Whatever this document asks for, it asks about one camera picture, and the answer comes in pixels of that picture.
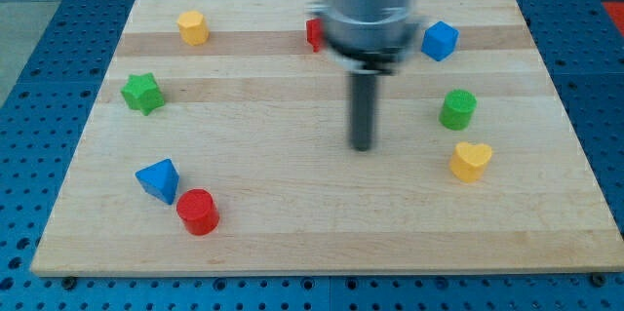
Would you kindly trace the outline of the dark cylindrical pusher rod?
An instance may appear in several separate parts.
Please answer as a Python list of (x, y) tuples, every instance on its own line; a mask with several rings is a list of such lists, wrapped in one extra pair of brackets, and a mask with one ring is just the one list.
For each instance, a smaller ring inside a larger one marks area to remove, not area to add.
[(373, 142), (377, 73), (359, 71), (350, 75), (350, 127), (351, 146), (358, 151), (368, 151)]

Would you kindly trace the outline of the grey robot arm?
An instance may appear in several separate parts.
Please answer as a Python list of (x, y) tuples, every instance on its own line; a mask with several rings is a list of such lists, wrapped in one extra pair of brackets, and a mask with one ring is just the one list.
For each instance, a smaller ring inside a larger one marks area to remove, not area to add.
[(411, 0), (319, 0), (324, 43), (349, 73), (349, 143), (373, 145), (380, 76), (392, 75), (413, 53), (418, 28)]

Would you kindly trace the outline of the red block behind arm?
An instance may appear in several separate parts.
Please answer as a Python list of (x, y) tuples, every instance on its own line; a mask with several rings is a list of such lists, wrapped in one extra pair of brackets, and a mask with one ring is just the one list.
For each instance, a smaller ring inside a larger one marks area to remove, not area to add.
[(324, 34), (322, 20), (319, 18), (306, 21), (306, 40), (311, 45), (314, 53), (319, 53), (324, 46)]

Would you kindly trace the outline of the silver tool flange mount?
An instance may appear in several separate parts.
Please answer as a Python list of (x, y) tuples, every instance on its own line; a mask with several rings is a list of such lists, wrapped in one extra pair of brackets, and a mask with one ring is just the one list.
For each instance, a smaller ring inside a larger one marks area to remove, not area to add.
[(414, 53), (421, 19), (413, 7), (386, 7), (371, 20), (345, 16), (328, 5), (311, 5), (328, 55), (349, 72), (393, 74)]

